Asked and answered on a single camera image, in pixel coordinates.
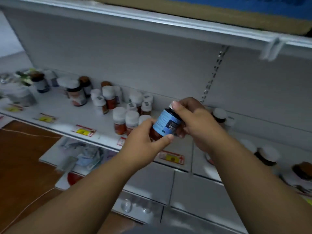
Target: forearm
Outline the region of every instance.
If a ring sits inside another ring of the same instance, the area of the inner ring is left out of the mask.
[[[117,155],[11,227],[6,234],[96,233],[135,172]]]
[[[312,208],[269,168],[224,132],[213,159],[249,233],[312,232]]]

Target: brown floor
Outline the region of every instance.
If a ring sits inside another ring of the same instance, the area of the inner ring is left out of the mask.
[[[4,127],[34,135],[60,137],[52,132],[13,121]],[[38,159],[58,138],[35,137],[22,133],[0,130],[0,232],[37,197],[54,187],[61,177],[53,166]],[[34,202],[16,220],[19,221],[35,211],[61,191],[54,189]],[[137,223],[111,213],[99,233],[119,234]]]

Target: hand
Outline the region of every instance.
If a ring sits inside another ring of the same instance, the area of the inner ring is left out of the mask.
[[[173,102],[172,107],[186,126],[182,125],[177,129],[179,137],[183,138],[185,134],[190,134],[197,147],[204,152],[212,153],[213,147],[222,141],[226,132],[209,111],[192,97]]]
[[[134,129],[118,153],[118,156],[136,171],[150,164],[174,139],[174,136],[169,134],[151,142],[149,131],[155,122],[154,119],[148,119]]]

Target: product box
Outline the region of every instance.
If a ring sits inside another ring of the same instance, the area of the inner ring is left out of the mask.
[[[95,0],[260,30],[305,35],[312,0]]]

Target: white cord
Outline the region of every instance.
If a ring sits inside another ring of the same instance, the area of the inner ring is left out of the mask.
[[[1,128],[0,130],[10,131],[10,132],[17,132],[17,133],[22,133],[22,134],[25,134],[25,135],[31,135],[31,136],[37,136],[37,137],[60,138],[60,137],[57,137],[57,136],[27,134],[25,132],[21,132],[21,131],[17,131],[17,130],[8,130],[8,129],[3,129],[3,128]]]
[[[43,193],[41,196],[39,196],[37,199],[35,199],[33,202],[31,202],[29,205],[27,205],[26,208],[23,209],[22,212],[20,212],[19,215],[17,215],[17,217],[14,218],[14,220],[13,220],[9,225],[7,225],[6,228],[4,228],[4,229],[2,230],[2,232],[0,232],[0,234],[2,234],[7,228],[9,228],[10,225],[11,225],[12,223],[14,223],[14,221],[15,221],[30,205],[32,205],[34,202],[36,202],[37,200],[39,200],[42,196],[44,196],[46,193],[49,193],[49,192],[50,192],[51,190],[53,190],[53,189],[55,189],[55,188],[52,188],[52,189],[48,190],[47,192]]]

